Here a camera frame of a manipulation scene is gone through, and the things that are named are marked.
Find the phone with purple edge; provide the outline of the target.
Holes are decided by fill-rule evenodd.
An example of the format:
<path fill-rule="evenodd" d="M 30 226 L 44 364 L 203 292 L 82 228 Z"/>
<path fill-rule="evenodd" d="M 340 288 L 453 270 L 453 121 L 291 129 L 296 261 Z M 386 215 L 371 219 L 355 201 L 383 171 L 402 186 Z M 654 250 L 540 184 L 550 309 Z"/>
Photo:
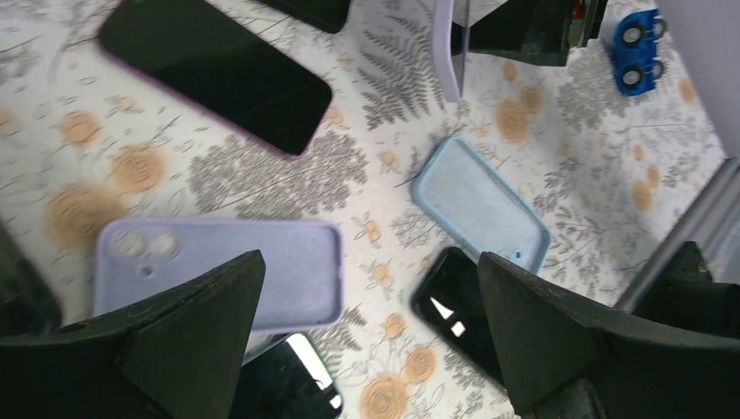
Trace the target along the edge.
<path fill-rule="evenodd" d="M 319 76 L 206 1 L 122 1 L 100 26 L 104 51 L 291 156 L 332 101 Z"/>

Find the black bare phone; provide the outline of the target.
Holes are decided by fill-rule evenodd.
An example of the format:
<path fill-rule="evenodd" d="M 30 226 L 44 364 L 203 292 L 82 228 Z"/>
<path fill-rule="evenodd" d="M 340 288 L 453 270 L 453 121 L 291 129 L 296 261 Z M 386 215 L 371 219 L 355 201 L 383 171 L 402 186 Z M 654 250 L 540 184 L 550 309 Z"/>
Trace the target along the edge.
<path fill-rule="evenodd" d="M 411 309 L 466 361 L 504 384 L 479 288 L 477 264 L 461 249 L 444 249 L 411 297 Z"/>

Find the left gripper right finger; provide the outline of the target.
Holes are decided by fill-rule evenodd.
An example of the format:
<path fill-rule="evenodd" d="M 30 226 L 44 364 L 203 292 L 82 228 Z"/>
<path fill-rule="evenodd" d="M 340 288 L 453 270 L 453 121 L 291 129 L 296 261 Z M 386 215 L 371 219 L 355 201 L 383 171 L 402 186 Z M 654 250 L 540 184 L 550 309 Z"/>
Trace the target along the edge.
<path fill-rule="evenodd" d="M 580 385 L 604 418 L 738 417 L 738 340 L 624 313 L 492 252 L 478 278 L 518 415 Z"/>

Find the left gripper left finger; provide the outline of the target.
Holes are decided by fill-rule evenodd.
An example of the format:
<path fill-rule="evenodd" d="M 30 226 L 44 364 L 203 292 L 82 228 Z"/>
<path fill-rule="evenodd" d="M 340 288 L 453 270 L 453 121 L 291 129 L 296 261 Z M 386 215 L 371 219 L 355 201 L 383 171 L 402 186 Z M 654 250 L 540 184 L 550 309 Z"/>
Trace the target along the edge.
<path fill-rule="evenodd" d="M 4 418 L 225 418 L 253 317 L 191 280 L 40 336 L 1 340 Z"/>

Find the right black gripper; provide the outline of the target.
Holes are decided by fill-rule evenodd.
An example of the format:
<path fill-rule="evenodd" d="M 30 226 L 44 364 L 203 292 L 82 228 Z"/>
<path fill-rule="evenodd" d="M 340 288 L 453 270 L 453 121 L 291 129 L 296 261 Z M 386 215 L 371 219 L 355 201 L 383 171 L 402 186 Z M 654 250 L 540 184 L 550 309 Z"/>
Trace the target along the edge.
<path fill-rule="evenodd" d="M 469 29 L 468 51 L 538 66 L 564 66 L 600 34 L 607 0 L 507 1 Z"/>

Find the black phone case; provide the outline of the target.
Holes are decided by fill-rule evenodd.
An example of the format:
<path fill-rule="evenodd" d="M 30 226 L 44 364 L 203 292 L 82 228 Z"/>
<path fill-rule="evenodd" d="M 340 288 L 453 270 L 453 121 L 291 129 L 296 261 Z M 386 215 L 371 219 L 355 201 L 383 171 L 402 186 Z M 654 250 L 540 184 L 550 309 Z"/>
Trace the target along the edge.
<path fill-rule="evenodd" d="M 346 24 L 351 0 L 258 0 L 259 3 L 294 17 L 329 34 Z"/>

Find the teal-edged phone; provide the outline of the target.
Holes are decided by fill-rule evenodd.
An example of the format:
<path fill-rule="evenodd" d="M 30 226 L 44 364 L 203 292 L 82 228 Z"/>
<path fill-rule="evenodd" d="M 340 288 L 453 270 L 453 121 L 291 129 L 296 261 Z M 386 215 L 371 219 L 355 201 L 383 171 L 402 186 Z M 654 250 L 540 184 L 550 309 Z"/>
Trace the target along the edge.
<path fill-rule="evenodd" d="M 335 419 L 343 409 L 344 399 L 310 338 L 291 333 L 244 361 L 230 417 Z"/>

